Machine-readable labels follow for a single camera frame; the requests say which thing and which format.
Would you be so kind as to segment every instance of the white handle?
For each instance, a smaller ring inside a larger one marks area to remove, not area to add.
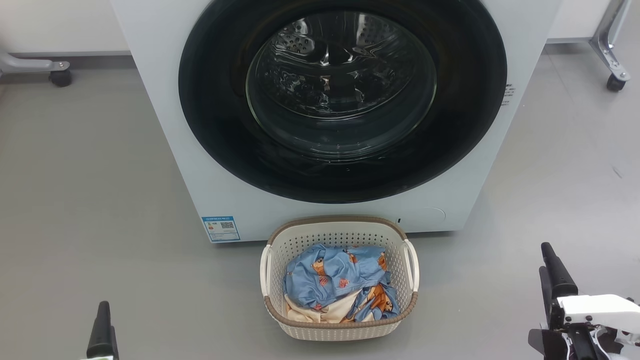
[[[260,257],[260,289],[262,296],[269,296],[271,289],[271,245],[264,247]]]
[[[413,291],[418,291],[420,286],[420,265],[418,265],[418,254],[415,253],[413,244],[404,239],[404,259],[406,260],[406,272],[409,277],[409,287]]]

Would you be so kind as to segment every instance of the white washing machine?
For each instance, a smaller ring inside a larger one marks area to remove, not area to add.
[[[560,0],[112,0],[212,242],[461,229]]]

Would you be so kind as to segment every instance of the black round door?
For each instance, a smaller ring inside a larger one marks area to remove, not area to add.
[[[380,199],[455,165],[504,96],[479,0],[214,0],[182,54],[182,109],[249,184],[320,203]]]

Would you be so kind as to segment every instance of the white plastic basket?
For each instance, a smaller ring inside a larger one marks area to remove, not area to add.
[[[291,260],[315,243],[384,247],[400,315],[351,323],[307,323],[287,319],[282,290],[285,269]],[[289,222],[271,235],[260,259],[260,287],[267,310],[282,330],[301,340],[348,341],[387,335],[411,313],[418,299],[419,283],[418,257],[413,245],[402,229],[382,218],[316,217]]]

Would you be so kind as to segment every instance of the basket rim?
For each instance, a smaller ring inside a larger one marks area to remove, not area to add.
[[[310,217],[310,218],[302,218],[298,220],[290,221],[283,226],[280,226],[276,231],[273,232],[269,241],[267,241],[267,246],[273,244],[275,238],[280,235],[283,231],[290,227],[299,226],[299,225],[309,225],[309,224],[323,224],[328,222],[373,222],[377,224],[387,225],[395,232],[402,237],[402,239],[406,240],[406,234],[404,231],[395,223],[378,217],[359,217],[359,216],[325,216],[325,217]],[[418,301],[418,292],[414,291],[411,295],[411,301],[407,305],[406,309],[398,316],[389,319],[375,320],[372,322],[349,322],[349,323],[313,323],[313,322],[297,322],[287,319],[282,316],[278,311],[276,311],[275,307],[271,303],[271,299],[269,296],[264,297],[264,303],[267,307],[267,310],[271,314],[271,316],[279,323],[291,326],[291,327],[301,327],[306,329],[322,329],[322,330],[344,330],[344,329],[361,329],[364,327],[376,327],[376,326],[384,326],[391,325],[394,323],[398,323],[404,320],[413,310],[415,304]]]

